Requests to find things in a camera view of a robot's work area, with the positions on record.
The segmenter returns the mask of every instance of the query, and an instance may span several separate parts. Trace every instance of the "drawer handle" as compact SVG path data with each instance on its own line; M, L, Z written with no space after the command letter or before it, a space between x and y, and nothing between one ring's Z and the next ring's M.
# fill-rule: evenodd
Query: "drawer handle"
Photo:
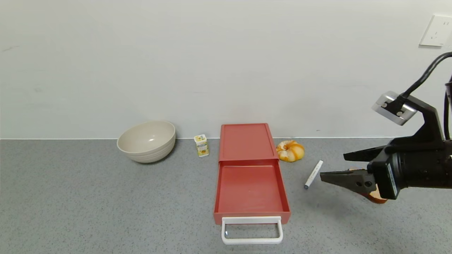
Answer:
M277 238L234 238L225 237L226 224L278 224L279 237ZM250 216L250 217L223 217L221 223L221 238L226 245L276 245L283 239L283 226L281 216Z

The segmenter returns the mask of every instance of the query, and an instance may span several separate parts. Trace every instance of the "marker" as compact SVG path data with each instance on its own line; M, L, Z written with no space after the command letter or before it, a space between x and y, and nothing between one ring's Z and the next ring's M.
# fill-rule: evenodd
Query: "marker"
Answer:
M312 181L314 181L314 178L319 173L320 167L322 166L322 164L323 164L323 161L319 160L319 163L317 163L317 165L315 165L314 170L312 171L311 175L309 176L308 180L306 181L305 189L308 189L309 185L311 185Z

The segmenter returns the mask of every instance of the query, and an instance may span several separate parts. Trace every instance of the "electrical outlet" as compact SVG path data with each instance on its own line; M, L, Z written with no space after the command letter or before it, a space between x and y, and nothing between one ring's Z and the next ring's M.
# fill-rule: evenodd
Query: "electrical outlet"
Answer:
M433 15L419 45L443 46L452 32L452 17Z

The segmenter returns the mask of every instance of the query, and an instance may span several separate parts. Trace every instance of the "juice box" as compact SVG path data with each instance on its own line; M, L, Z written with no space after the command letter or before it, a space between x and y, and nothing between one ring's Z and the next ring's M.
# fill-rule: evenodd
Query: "juice box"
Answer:
M196 148L198 150L198 156L204 157L209 155L209 146L207 145L206 135L195 136Z

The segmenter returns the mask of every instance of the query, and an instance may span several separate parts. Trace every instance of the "table surface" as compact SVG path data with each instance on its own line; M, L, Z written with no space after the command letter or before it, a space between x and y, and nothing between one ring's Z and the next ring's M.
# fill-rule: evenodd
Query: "table surface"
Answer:
M279 245L225 245L213 220L219 140L198 158L177 140L155 164L129 160L115 140L2 140L0 253L452 253L452 191L404 189L377 205L317 177L316 163L345 170L345 152L386 139L301 139L306 156L281 162L292 216ZM271 237L275 227L229 226L234 237Z

